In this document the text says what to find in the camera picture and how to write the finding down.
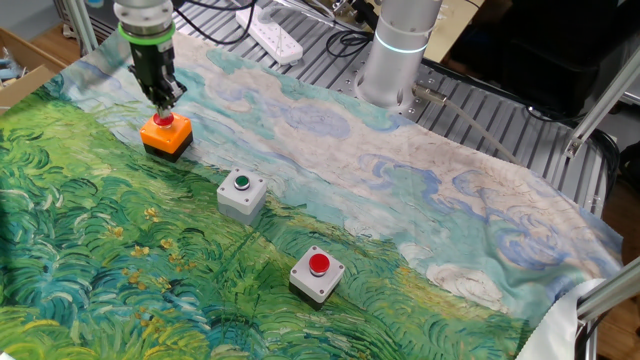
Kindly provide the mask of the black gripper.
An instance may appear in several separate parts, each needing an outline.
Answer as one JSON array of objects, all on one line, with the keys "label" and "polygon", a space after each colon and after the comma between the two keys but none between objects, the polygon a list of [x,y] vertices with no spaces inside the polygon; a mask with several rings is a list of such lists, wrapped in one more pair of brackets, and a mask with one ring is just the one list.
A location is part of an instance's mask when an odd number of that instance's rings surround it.
[{"label": "black gripper", "polygon": [[174,50],[171,42],[156,45],[130,44],[133,65],[128,67],[159,118],[172,117],[172,109],[187,88],[172,82]]}]

